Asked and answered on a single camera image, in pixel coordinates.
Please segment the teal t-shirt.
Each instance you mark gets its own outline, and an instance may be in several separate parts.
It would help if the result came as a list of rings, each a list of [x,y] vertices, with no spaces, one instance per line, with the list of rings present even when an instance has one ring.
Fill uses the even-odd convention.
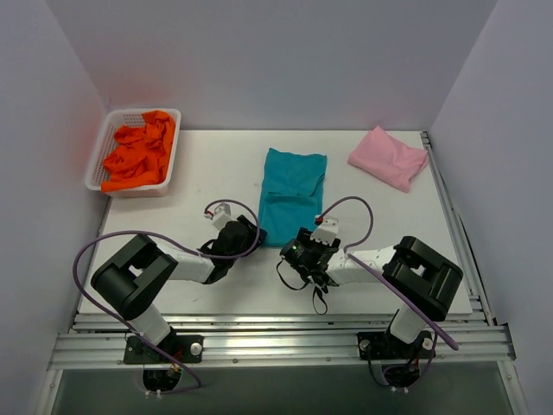
[[[264,245],[285,246],[301,227],[315,229],[322,211],[327,157],[298,155],[270,148],[264,162],[264,179],[258,207]]]

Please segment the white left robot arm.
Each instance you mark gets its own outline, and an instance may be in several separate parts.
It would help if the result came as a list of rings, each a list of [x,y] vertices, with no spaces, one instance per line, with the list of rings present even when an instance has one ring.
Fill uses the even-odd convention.
[[[219,232],[189,255],[160,247],[138,234],[92,275],[92,288],[132,328],[145,337],[143,352],[154,362],[167,361],[175,350],[171,328],[154,300],[172,275],[180,280],[210,285],[220,281],[236,260],[261,246],[267,232],[240,215],[211,214]]]

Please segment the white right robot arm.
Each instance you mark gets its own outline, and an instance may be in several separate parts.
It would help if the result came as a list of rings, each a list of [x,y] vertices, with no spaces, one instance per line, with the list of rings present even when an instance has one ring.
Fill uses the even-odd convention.
[[[389,354],[406,355],[427,327],[453,350],[459,348],[439,323],[448,316],[463,271],[418,238],[404,236],[394,246],[353,251],[341,249],[337,238],[330,243],[319,241],[302,227],[281,249],[280,257],[299,274],[304,286],[314,286],[318,298],[329,288],[346,284],[381,283],[396,295],[403,304],[383,337]]]

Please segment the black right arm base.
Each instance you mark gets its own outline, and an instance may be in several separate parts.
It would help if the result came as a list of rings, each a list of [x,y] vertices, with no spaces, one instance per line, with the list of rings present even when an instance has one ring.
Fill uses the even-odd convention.
[[[390,330],[358,332],[359,358],[365,361],[377,386],[405,393],[429,369],[435,357],[437,337],[430,331],[420,332],[412,343],[405,343]]]

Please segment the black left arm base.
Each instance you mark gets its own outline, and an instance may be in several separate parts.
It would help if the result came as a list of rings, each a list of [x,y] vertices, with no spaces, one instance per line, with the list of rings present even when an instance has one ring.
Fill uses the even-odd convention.
[[[147,393],[183,393],[202,387],[188,364],[202,362],[204,337],[179,335],[173,329],[153,348],[137,335],[126,339],[123,364],[143,366],[140,377]]]

